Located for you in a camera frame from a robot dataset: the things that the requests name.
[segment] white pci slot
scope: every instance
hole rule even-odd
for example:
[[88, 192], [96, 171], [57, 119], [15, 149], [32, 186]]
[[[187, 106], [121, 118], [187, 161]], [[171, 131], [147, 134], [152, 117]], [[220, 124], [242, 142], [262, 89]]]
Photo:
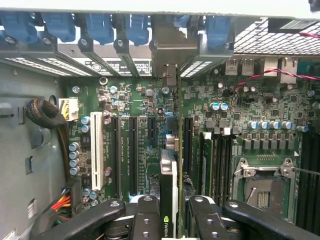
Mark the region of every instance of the white pci slot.
[[101, 190], [104, 185], [102, 112], [90, 113], [90, 129], [92, 190]]

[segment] green circuit board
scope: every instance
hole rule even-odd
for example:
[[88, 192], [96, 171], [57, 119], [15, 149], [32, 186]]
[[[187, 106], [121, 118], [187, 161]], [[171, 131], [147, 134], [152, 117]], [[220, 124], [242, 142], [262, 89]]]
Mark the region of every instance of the green circuit board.
[[[213, 132], [219, 128], [219, 124], [231, 129], [237, 128], [238, 134], [232, 140], [230, 156], [230, 176], [233, 175], [239, 159], [245, 157], [250, 166], [279, 166], [286, 158], [291, 158], [296, 168], [300, 165], [301, 134], [296, 131], [297, 124], [306, 125], [308, 120], [317, 117], [317, 113], [311, 110], [313, 99], [307, 96], [311, 84], [307, 81], [297, 80], [294, 88], [283, 91], [279, 79], [275, 77], [259, 78], [248, 82], [248, 86], [255, 87], [255, 92], [233, 93], [236, 84], [245, 80], [244, 76], [224, 76], [208, 74], [196, 79], [182, 80], [182, 116], [192, 119], [192, 135], [190, 138], [191, 158], [189, 176], [193, 182], [195, 194], [202, 194], [203, 181], [203, 155], [202, 155], [202, 132]], [[70, 123], [70, 142], [80, 143], [81, 153], [79, 156], [80, 173], [82, 183], [90, 181], [91, 151], [90, 146], [82, 144], [80, 119], [90, 116], [91, 112], [108, 110], [113, 118], [120, 121], [119, 143], [120, 154], [115, 159], [115, 143], [112, 138], [113, 126], [103, 126], [103, 166], [111, 167], [112, 172], [104, 177], [104, 187], [99, 192], [99, 201], [117, 197], [128, 202], [133, 195], [130, 190], [130, 182], [133, 179], [130, 173], [130, 117], [136, 117], [138, 136], [138, 192], [135, 194], [149, 194], [149, 178], [160, 173], [160, 150], [166, 145], [166, 115], [175, 111], [174, 94], [162, 93], [162, 80], [151, 78], [109, 78], [106, 86], [101, 86], [98, 79], [94, 78], [71, 78], [67, 81], [68, 97], [78, 98], [79, 121]], [[72, 87], [80, 87], [80, 93], [73, 93]], [[110, 93], [110, 87], [117, 88], [115, 94]], [[105, 96], [107, 103], [99, 103], [98, 96]], [[277, 103], [268, 104], [268, 98], [277, 98]], [[226, 111], [212, 111], [211, 103], [226, 103]], [[155, 119], [155, 138], [150, 139], [149, 119]], [[288, 121], [293, 124], [292, 129], [249, 129], [248, 122], [255, 121]], [[255, 141], [276, 141], [277, 148], [262, 149], [254, 145]], [[246, 148], [246, 141], [251, 141], [250, 149]], [[120, 186], [115, 180], [117, 162], [120, 161]], [[243, 182], [238, 185], [237, 196], [228, 195], [228, 198], [237, 198], [245, 201]], [[297, 198], [297, 183], [292, 192], [285, 187], [283, 198], [283, 218], [288, 216], [288, 199], [293, 195], [293, 201]], [[232, 193], [232, 177], [229, 184]], [[90, 207], [88, 202], [83, 209]]]

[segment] motherboard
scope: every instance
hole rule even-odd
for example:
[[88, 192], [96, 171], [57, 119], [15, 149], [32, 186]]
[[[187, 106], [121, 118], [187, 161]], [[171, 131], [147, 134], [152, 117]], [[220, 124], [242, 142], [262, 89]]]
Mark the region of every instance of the motherboard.
[[110, 198], [157, 196], [161, 150], [178, 152], [174, 136], [182, 131], [189, 194], [219, 206], [241, 200], [295, 222], [302, 133], [318, 115], [314, 86], [280, 83], [277, 75], [238, 86], [248, 77], [224, 67], [182, 79], [181, 89], [154, 78], [66, 81], [67, 96], [78, 100], [78, 120], [69, 122], [70, 173], [81, 178], [84, 211]]

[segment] blue plastic clip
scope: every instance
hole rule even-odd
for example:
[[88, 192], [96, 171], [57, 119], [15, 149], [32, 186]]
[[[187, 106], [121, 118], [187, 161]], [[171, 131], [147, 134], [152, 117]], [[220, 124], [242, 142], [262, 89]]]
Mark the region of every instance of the blue plastic clip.
[[174, 15], [169, 16], [169, 18], [176, 28], [186, 28], [190, 19], [190, 15]]
[[228, 40], [230, 26], [230, 16], [206, 16], [205, 30], [208, 47], [215, 48], [225, 44]]
[[0, 18], [8, 36], [26, 44], [35, 44], [38, 41], [34, 19], [29, 12], [1, 11]]
[[76, 39], [75, 21], [71, 13], [42, 13], [48, 32], [63, 43]]
[[125, 33], [135, 46], [147, 44], [149, 42], [148, 15], [127, 14], [125, 16]]
[[113, 43], [114, 29], [112, 28], [111, 15], [104, 13], [87, 13], [85, 15], [86, 28], [89, 37], [101, 45]]

